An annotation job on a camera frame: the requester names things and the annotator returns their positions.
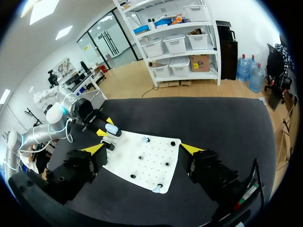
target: black chair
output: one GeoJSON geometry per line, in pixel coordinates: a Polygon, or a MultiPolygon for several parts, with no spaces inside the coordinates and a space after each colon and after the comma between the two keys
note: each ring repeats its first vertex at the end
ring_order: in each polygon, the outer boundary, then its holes
{"type": "Polygon", "coordinates": [[[264,90],[272,89],[276,97],[282,100],[284,103],[284,90],[289,90],[292,80],[290,78],[285,79],[284,62],[282,55],[270,44],[267,44],[269,48],[269,56],[267,59],[267,84],[264,90]]]}

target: blue water bottle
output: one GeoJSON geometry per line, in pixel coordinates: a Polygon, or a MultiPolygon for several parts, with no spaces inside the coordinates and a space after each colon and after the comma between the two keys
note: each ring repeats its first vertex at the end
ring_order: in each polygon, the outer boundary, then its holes
{"type": "Polygon", "coordinates": [[[258,63],[257,67],[252,68],[249,81],[249,87],[253,92],[259,93],[261,91],[264,77],[264,70],[261,69],[261,63],[258,63]]]}
{"type": "Polygon", "coordinates": [[[248,80],[249,75],[249,63],[245,59],[245,54],[242,54],[242,58],[238,60],[238,67],[237,67],[237,78],[241,82],[245,82],[248,80]]]}
{"type": "Polygon", "coordinates": [[[252,68],[258,67],[258,63],[255,61],[255,56],[254,56],[253,54],[251,55],[251,58],[248,59],[248,64],[250,65],[250,66],[249,66],[248,79],[250,79],[252,68]]]}

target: black mat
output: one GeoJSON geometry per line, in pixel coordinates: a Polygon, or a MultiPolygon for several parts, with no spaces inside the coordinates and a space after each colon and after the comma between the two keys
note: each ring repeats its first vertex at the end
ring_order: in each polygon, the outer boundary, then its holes
{"type": "MultiPolygon", "coordinates": [[[[272,190],[276,148],[272,123],[263,102],[246,98],[147,98],[107,100],[105,113],[122,130],[180,138],[183,143],[211,148],[240,180],[249,175],[258,159],[264,194],[272,190]]],[[[71,148],[96,145],[100,138],[73,130],[74,143],[60,140],[49,163],[56,168],[71,148]]],[[[211,220],[217,203],[198,184],[192,184],[178,163],[166,194],[155,194],[102,169],[92,184],[86,184],[67,206],[85,215],[134,225],[169,224],[196,227],[211,220]]],[[[251,207],[260,208],[258,198],[251,207]]]]}

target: white pegboard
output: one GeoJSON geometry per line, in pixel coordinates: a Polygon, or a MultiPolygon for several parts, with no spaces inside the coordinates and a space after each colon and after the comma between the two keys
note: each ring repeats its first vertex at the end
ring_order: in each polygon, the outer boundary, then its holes
{"type": "Polygon", "coordinates": [[[162,184],[160,193],[165,194],[175,172],[180,144],[179,139],[122,131],[115,149],[108,152],[107,164],[103,167],[124,180],[151,191],[162,184]],[[144,136],[150,142],[142,142],[144,136]]]}

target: red object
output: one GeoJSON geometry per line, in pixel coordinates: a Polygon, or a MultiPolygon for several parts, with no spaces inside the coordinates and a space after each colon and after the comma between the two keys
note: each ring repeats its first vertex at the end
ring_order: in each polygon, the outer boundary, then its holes
{"type": "Polygon", "coordinates": [[[238,202],[237,205],[235,205],[235,206],[233,207],[233,210],[237,210],[240,206],[241,206],[241,204],[238,202]]]}
{"type": "Polygon", "coordinates": [[[103,73],[106,73],[108,71],[107,68],[105,67],[105,65],[101,65],[100,68],[103,73]]]}

